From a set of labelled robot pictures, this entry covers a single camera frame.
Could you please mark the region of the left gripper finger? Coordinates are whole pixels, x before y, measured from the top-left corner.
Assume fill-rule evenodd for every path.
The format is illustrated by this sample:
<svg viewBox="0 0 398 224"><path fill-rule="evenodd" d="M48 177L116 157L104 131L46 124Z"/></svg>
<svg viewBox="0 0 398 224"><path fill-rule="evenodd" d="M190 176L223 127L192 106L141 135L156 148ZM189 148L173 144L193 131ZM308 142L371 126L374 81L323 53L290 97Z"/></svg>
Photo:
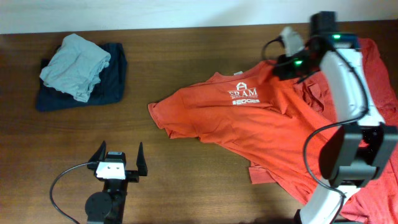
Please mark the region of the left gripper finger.
<svg viewBox="0 0 398 224"><path fill-rule="evenodd" d="M144 147L143 147L142 142L140 142L140 144L139 144L139 149L138 149L137 159L136 159L136 166L137 166L138 173L147 173L147 164L146 164L146 160L144 157Z"/></svg>
<svg viewBox="0 0 398 224"><path fill-rule="evenodd" d="M106 154L106 141L103 141L98 150L91 156L88 162L101 162Z"/></svg>

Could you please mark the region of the orange printed t-shirt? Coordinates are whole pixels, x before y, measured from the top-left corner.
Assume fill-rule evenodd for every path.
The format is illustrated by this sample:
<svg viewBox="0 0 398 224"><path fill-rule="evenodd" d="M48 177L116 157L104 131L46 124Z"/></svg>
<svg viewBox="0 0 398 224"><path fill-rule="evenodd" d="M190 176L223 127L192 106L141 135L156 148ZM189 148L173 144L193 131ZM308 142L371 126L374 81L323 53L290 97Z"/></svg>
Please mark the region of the orange printed t-shirt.
<svg viewBox="0 0 398 224"><path fill-rule="evenodd" d="M237 153L250 160L253 183L272 179L301 203L309 201L317 185L305 168L304 142L336 119L321 73L303 83L282 81L264 62L239 75L216 73L150 103L148 110L170 138L198 138ZM317 134L308 145L315 175L320 149L333 133Z"/></svg>

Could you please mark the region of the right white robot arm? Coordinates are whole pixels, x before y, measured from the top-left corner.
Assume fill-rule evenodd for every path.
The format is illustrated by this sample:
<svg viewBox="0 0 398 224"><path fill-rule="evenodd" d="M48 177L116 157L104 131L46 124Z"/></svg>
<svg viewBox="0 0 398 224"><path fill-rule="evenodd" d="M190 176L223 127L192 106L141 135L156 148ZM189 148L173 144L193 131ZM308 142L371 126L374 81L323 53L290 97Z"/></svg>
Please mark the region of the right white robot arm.
<svg viewBox="0 0 398 224"><path fill-rule="evenodd" d="M317 187L294 220L334 223L348 199L380 178L397 145L397 128L385 124L373 102L358 37L338 30L333 11L310 18L307 41L291 27L276 41L285 50L274 66L280 79L304 81L320 71L331 90L336 132L320 151Z"/></svg>

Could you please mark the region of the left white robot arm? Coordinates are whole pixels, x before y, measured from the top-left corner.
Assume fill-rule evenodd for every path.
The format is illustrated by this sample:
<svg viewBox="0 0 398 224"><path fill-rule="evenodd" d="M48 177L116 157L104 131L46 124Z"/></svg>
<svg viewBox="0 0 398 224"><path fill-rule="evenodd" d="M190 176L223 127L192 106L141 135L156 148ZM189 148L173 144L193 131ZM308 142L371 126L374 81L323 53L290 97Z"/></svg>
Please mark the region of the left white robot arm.
<svg viewBox="0 0 398 224"><path fill-rule="evenodd" d="M102 142L89 159L87 168L104 183L100 192L92 194L85 203L87 222L93 224L122 224L129 183L138 183L148 173L143 144L139 145L137 170L126 169L126 154L106 150Z"/></svg>

